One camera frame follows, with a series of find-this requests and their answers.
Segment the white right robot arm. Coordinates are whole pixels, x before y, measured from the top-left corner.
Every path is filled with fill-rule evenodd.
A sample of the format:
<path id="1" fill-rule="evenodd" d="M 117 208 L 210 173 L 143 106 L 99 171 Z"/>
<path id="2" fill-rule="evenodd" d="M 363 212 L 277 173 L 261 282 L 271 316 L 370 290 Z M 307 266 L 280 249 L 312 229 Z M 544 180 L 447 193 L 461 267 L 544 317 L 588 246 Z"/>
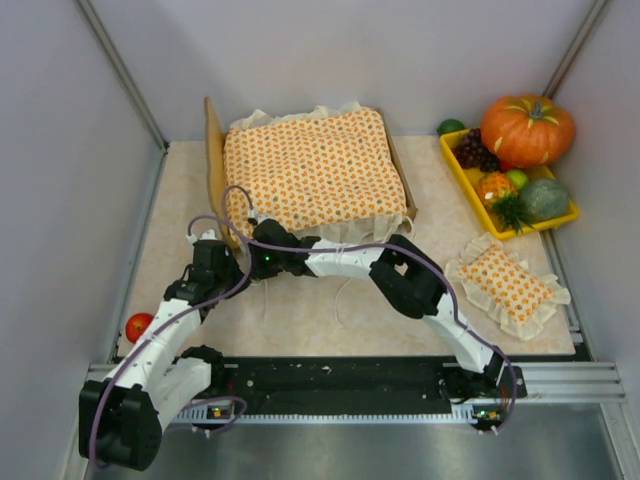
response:
<path id="1" fill-rule="evenodd" d="M 462 377 L 477 393 L 500 388 L 517 398 L 517 374 L 508 357 L 485 340 L 460 311 L 442 268 L 409 239 L 392 235 L 382 244 L 345 244 L 317 236 L 297 238 L 276 220 L 252 219 L 249 251 L 256 279 L 281 272 L 295 276 L 345 277 L 372 281 L 401 315 L 422 320 L 450 347 Z"/>

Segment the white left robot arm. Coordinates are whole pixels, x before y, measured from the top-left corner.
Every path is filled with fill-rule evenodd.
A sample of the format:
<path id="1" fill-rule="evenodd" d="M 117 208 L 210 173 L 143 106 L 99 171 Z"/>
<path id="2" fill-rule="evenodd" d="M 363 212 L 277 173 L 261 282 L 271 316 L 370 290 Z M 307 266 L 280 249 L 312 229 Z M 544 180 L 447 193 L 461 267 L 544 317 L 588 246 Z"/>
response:
<path id="1" fill-rule="evenodd" d="M 151 324 L 101 381 L 78 400 L 79 454 L 94 465 L 143 471 L 172 419 L 212 382 L 206 358 L 180 358 L 185 340 L 220 300 L 247 282 L 228 245 L 200 239 L 180 278 L 165 290 Z"/>

